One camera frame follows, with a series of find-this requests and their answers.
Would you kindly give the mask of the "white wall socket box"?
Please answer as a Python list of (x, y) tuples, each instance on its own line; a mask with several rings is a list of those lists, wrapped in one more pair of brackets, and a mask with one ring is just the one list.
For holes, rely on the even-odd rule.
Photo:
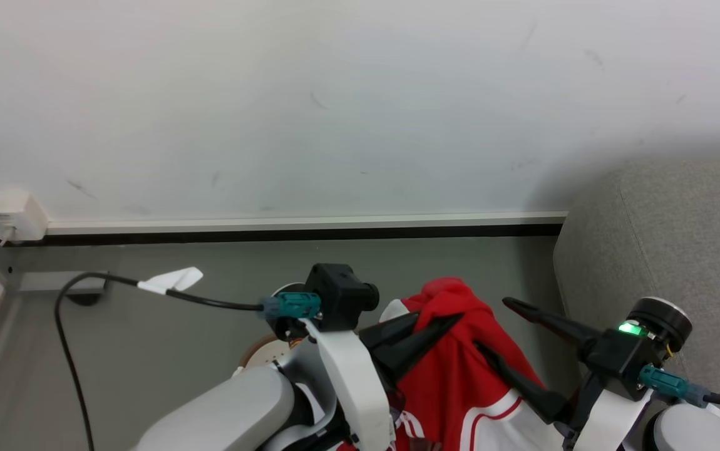
[(0, 240), (40, 241), (47, 234), (48, 222), (47, 214), (30, 192), (0, 190)]

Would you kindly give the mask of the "grey floor outlet plate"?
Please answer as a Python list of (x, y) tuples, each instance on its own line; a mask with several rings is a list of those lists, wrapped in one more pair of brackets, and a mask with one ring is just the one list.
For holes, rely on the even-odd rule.
[[(29, 272), (21, 276), (17, 291), (23, 293), (58, 293), (74, 277), (83, 271)], [(74, 283), (68, 290), (69, 295), (103, 294), (107, 281), (89, 277)]]

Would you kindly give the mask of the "white baseboard strip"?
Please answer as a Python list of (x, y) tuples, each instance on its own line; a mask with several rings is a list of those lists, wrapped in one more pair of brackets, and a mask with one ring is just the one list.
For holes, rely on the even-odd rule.
[(517, 213), (412, 214), (348, 217), (210, 218), (187, 220), (112, 220), (48, 222), (45, 234), (102, 235), (312, 231), (313, 229), (382, 229), (409, 227), (529, 226), (563, 224), (567, 211)]

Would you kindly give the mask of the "red and white garment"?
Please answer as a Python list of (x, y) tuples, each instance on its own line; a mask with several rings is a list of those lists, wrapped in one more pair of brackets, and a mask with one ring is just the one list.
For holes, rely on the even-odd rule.
[(418, 329), (430, 319), (462, 318), (398, 383), (404, 408), (388, 451), (562, 451), (557, 428), (544, 423), (475, 348), (483, 343), (538, 382), (523, 351), (462, 279), (432, 280), (419, 293), (391, 301), (382, 319), (409, 312), (422, 314)]

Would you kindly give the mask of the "grey fabric sofa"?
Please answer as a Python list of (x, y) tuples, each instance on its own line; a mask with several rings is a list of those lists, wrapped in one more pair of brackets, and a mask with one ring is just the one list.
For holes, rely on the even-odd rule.
[(617, 326), (644, 297), (681, 308), (693, 329), (667, 368), (720, 392), (720, 157), (632, 163), (585, 188), (553, 265), (586, 325)]

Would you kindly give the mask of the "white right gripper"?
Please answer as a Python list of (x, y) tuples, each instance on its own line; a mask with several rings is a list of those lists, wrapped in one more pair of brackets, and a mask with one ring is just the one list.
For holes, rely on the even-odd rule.
[[(602, 332), (591, 326), (518, 299), (505, 297), (502, 303), (573, 346), (588, 346), (602, 336)], [(639, 399), (635, 401), (609, 391), (600, 377), (589, 373), (570, 405), (558, 392), (543, 388), (509, 366), (506, 359), (491, 348), (478, 341), (474, 345), (491, 370), (515, 389), (544, 423), (563, 423), (563, 451), (617, 451), (652, 399), (652, 389), (640, 390)]]

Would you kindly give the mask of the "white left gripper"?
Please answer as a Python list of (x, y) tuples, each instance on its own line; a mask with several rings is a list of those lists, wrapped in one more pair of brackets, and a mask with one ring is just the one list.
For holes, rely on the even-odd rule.
[(389, 451), (395, 421), (383, 383), (398, 383), (463, 317), (434, 317), (416, 330), (420, 312), (409, 312), (360, 332), (322, 332), (306, 320), (317, 343), (336, 406), (306, 439), (306, 451), (332, 451), (348, 440), (357, 451)]

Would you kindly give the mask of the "white tape label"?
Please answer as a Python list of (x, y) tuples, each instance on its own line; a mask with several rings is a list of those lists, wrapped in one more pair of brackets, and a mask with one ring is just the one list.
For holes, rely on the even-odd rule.
[(196, 267), (178, 269), (165, 274), (159, 274), (147, 281), (137, 282), (136, 287), (143, 291), (155, 294), (166, 295), (170, 291), (184, 292), (198, 283), (203, 278), (203, 273)]

